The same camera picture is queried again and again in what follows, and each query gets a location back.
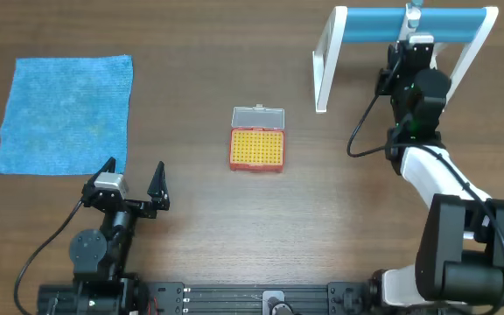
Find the white stand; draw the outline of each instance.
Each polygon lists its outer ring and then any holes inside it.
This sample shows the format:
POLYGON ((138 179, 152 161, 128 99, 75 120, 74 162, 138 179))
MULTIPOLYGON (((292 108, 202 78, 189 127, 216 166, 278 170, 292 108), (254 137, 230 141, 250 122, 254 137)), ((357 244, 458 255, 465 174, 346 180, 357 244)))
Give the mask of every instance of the white stand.
MULTIPOLYGON (((479 27, 472 42, 466 44, 460 58, 454 67, 451 74, 451 89, 446 95, 446 101, 451 99, 454 91, 458 87, 460 81, 466 74, 466 71, 472 64, 483 43, 486 41, 487 35, 493 28, 495 20, 499 15, 497 7, 486 7, 486 18, 479 27)), ((330 89, 332 88, 333 74, 338 63, 340 55, 341 42, 343 33, 346 29, 347 7, 337 6, 333 9, 332 14, 325 24, 322 31, 322 36, 318 40, 316 50, 312 52, 313 64, 313 79, 314 79, 314 104, 317 113, 325 113, 330 97, 330 89)), ((402 31, 402 37, 407 36, 405 31, 402 31)), ((445 48, 446 43, 436 43, 431 59, 430 67, 437 68, 437 55, 445 48)))

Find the wooden tabletop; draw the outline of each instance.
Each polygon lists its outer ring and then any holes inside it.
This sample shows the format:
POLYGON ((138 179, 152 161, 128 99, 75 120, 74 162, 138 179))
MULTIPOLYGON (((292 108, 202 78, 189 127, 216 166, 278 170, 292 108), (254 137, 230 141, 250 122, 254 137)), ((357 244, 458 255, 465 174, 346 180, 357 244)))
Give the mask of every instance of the wooden tabletop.
MULTIPOLYGON (((171 211, 138 222, 128 270, 188 284, 363 281, 414 262, 427 209, 383 154, 346 154, 386 45, 343 45, 323 115, 314 111, 312 50, 335 5, 404 3, 0 0, 0 126, 16 58, 129 54, 129 196, 146 198, 163 160, 171 211), (282 174, 229 170, 233 107, 257 103, 285 109, 282 174)), ((434 4, 500 6, 439 129, 460 170, 504 199, 504 0, 434 4)), ((460 50, 448 48, 439 67, 450 72, 460 50)), ((383 97, 354 149, 383 144, 392 123, 383 97)), ((18 313, 12 289, 19 270, 67 217, 87 179, 0 175, 0 314, 18 313)), ((100 212, 82 208, 41 252, 21 287, 28 310, 35 312, 40 284, 71 280, 71 238, 101 221, 100 212)))

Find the wooden table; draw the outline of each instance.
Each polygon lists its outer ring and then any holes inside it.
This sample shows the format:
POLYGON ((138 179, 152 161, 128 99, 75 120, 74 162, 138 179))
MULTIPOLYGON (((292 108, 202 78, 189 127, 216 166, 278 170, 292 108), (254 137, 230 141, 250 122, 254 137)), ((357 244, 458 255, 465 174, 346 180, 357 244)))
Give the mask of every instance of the wooden table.
MULTIPOLYGON (((402 6, 405 1, 395 1, 402 6)), ((1 1, 0 126, 16 58, 133 56, 125 172, 130 197, 166 164, 171 211, 140 220, 128 270, 189 284, 362 281, 413 263, 427 210, 382 154, 348 158, 346 141, 385 66, 385 45, 349 45, 328 113, 316 115, 312 50, 335 5, 387 1, 1 1), (284 108, 282 174, 228 169, 234 106, 284 108)), ((491 1, 440 6, 480 7, 491 1)), ((496 26, 441 119, 451 157, 479 188, 504 199, 504 1, 496 26)), ((439 66, 452 70, 460 47, 439 66)), ((379 100, 355 149, 382 144, 393 123, 379 100)), ((0 314, 18 313, 12 287, 31 252, 66 218, 88 176, 0 176, 0 314)), ((98 228, 83 208, 31 265, 21 298, 67 283, 71 238, 98 228)))

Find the blue towel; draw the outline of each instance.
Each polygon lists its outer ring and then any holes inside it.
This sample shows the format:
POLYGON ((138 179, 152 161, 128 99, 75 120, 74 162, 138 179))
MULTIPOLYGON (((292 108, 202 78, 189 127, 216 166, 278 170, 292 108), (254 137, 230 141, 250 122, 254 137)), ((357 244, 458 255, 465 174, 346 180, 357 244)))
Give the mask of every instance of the blue towel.
POLYGON ((17 59, 1 126, 0 174, 93 174, 126 165, 130 56, 17 59))

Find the transparent lid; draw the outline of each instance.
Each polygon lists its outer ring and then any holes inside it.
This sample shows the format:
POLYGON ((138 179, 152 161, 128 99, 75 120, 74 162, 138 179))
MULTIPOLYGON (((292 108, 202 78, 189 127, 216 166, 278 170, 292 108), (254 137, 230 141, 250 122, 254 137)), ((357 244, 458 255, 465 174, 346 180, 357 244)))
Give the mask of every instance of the transparent lid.
POLYGON ((265 108, 262 104, 257 104, 253 108, 235 107, 231 126, 283 130, 285 111, 282 108, 265 108))

